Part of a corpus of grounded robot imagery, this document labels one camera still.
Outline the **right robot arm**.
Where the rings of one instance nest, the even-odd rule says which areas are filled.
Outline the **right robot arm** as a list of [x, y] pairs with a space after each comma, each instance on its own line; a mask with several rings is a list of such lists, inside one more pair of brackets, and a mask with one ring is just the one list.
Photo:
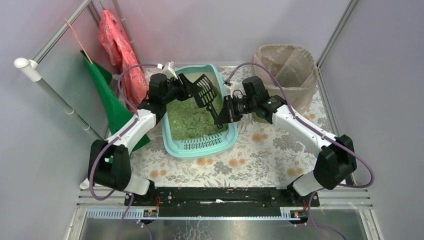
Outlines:
[[347, 135], [336, 136], [299, 115], [279, 95], [269, 95], [263, 81], [252, 76], [242, 81], [245, 96], [227, 95], [214, 124], [239, 121], [243, 115], [255, 113], [268, 123], [287, 131], [316, 157], [314, 169], [290, 183], [287, 195], [301, 199], [320, 189], [332, 190], [357, 169], [353, 141]]

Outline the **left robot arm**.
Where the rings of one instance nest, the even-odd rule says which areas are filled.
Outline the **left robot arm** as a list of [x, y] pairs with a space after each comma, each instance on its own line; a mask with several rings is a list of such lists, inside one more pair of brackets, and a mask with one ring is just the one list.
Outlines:
[[147, 132], [155, 127], [167, 112], [167, 104], [197, 96], [202, 87], [189, 81], [184, 74], [168, 78], [163, 73], [151, 76], [147, 98], [143, 99], [131, 119], [106, 140], [95, 140], [90, 148], [87, 179], [92, 196], [94, 184], [113, 191], [146, 195], [151, 182], [133, 174], [130, 154]]

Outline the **bin with plastic liner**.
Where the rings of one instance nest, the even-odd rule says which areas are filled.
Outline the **bin with plastic liner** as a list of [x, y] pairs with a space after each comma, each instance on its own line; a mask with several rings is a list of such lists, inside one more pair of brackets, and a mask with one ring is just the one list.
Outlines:
[[307, 49], [293, 44], [264, 45], [259, 47], [252, 60], [271, 72], [294, 110], [303, 114], [310, 108], [319, 71]]

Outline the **black litter scoop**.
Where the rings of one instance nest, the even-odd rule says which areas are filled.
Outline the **black litter scoop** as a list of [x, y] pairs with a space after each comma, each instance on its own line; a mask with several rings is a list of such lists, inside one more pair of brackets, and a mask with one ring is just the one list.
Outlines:
[[199, 108], [206, 108], [206, 110], [210, 112], [214, 124], [216, 125], [215, 120], [218, 118], [218, 114], [213, 105], [213, 101], [218, 94], [215, 86], [205, 74], [202, 74], [194, 84], [201, 88], [198, 94], [194, 96], [196, 105]]

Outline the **teal litter box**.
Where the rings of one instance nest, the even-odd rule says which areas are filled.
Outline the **teal litter box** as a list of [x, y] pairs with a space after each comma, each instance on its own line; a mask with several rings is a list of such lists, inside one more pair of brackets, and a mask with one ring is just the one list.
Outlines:
[[[177, 74], [183, 73], [192, 82], [205, 74], [223, 97], [228, 95], [222, 76], [212, 64], [183, 66], [177, 68], [175, 72]], [[200, 158], [213, 155], [232, 147], [238, 138], [237, 124], [230, 123], [225, 131], [217, 134], [187, 140], [175, 140], [171, 135], [167, 114], [161, 120], [161, 128], [164, 147], [170, 155], [176, 158]]]

